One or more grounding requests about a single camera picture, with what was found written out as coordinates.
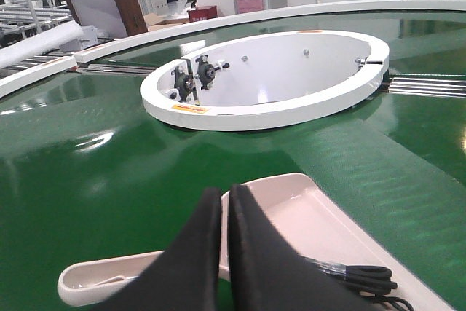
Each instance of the metal rail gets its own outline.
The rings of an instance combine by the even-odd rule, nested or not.
[[[391,76],[388,92],[404,95],[466,98],[466,75],[416,74]]]

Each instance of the metal rack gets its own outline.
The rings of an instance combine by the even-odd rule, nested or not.
[[[0,37],[20,34],[25,39],[73,19],[69,9],[54,6],[53,0],[6,1],[0,6]],[[35,7],[35,1],[45,1],[48,7]]]

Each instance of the cardboard box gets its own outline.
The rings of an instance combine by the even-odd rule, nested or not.
[[[188,23],[188,18],[174,18],[170,20],[166,20],[161,16],[155,15],[154,13],[150,13],[144,16],[144,21],[147,25],[147,30],[157,31],[158,29],[173,27],[175,25],[182,25],[184,23]]]
[[[207,20],[217,17],[217,7],[196,7],[193,10],[188,10],[189,22]]]

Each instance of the yellow sticker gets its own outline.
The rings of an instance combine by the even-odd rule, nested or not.
[[[178,109],[179,111],[191,112],[191,113],[198,113],[204,114],[209,109],[200,106],[192,106],[192,105],[173,105],[172,109]]]

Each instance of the white pipe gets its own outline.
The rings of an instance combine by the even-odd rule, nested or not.
[[[48,31],[1,49],[0,68],[55,49],[62,44],[82,36],[84,36],[84,32],[81,26],[74,21],[58,25]]]

